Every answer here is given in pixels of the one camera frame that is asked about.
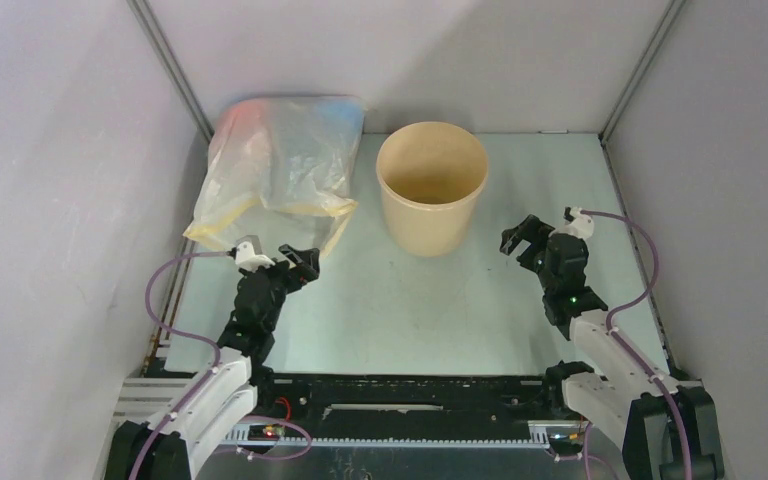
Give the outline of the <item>clear plastic bag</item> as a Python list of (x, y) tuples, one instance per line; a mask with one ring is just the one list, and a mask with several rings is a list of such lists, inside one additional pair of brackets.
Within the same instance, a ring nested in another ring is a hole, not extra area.
[(241, 101), (219, 119), (207, 173), (184, 235), (228, 250), (247, 235), (327, 256), (358, 203), (350, 181), (366, 108), (354, 96)]

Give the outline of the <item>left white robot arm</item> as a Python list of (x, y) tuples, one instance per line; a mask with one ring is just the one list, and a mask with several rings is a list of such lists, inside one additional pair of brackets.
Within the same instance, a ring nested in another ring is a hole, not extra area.
[(274, 343), (281, 309), (291, 293), (318, 279), (320, 251), (284, 244), (281, 259), (264, 255), (250, 236), (226, 251), (241, 278), (234, 307), (218, 340), (188, 333), (166, 324), (172, 335), (205, 343), (212, 357), (185, 390), (141, 422), (127, 420), (114, 432), (103, 470), (106, 479), (193, 479), (213, 455), (232, 452), (253, 457), (242, 447), (222, 441), (240, 422), (294, 430), (305, 440), (305, 455), (313, 437), (286, 418), (263, 417), (274, 408), (273, 371), (265, 361)]

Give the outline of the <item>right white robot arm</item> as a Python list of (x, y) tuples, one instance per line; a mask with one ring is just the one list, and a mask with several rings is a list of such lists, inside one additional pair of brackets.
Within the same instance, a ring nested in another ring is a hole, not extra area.
[(588, 357), (546, 370), (541, 402), (556, 418), (582, 416), (621, 451), (632, 479), (722, 479), (725, 466), (712, 396), (657, 367), (620, 329), (618, 313), (647, 299), (609, 307), (588, 285), (586, 244), (599, 212), (568, 208), (555, 228), (530, 215), (501, 236), (504, 255), (525, 243), (518, 264), (543, 291), (549, 323)]

